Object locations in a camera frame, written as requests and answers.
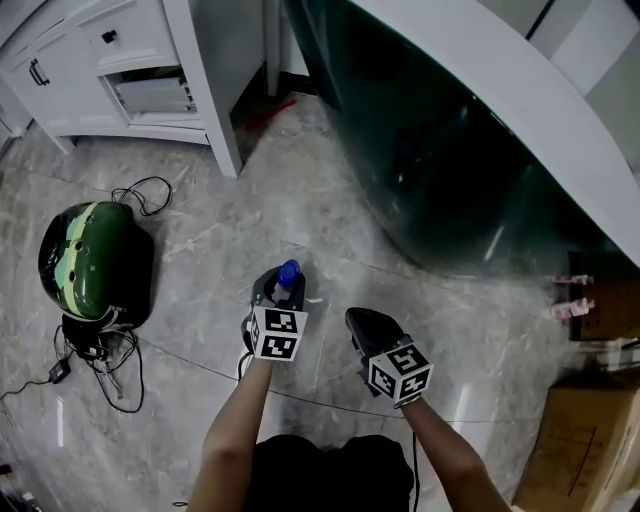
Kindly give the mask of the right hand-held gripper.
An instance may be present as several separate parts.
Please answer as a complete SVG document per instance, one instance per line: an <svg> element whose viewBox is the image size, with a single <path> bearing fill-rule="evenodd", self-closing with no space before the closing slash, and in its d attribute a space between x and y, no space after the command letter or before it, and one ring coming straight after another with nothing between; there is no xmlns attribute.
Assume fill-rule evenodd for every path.
<svg viewBox="0 0 640 512"><path fill-rule="evenodd" d="M433 364L391 316L351 307L345 323L360 354L359 375L373 396L384 395L395 406L403 406L426 390Z"/></svg>

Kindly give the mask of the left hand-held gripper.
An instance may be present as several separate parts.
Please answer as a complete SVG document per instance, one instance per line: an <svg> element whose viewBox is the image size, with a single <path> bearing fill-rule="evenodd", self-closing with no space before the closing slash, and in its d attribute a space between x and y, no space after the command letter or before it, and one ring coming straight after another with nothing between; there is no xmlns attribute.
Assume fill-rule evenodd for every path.
<svg viewBox="0 0 640 512"><path fill-rule="evenodd" d="M285 309L272 302L279 269L269 269L253 283L253 302L242 322L242 337L249 353L257 359L293 361L308 319L308 313L302 311L306 278L302 272L297 275L291 289L292 309Z"/></svg>

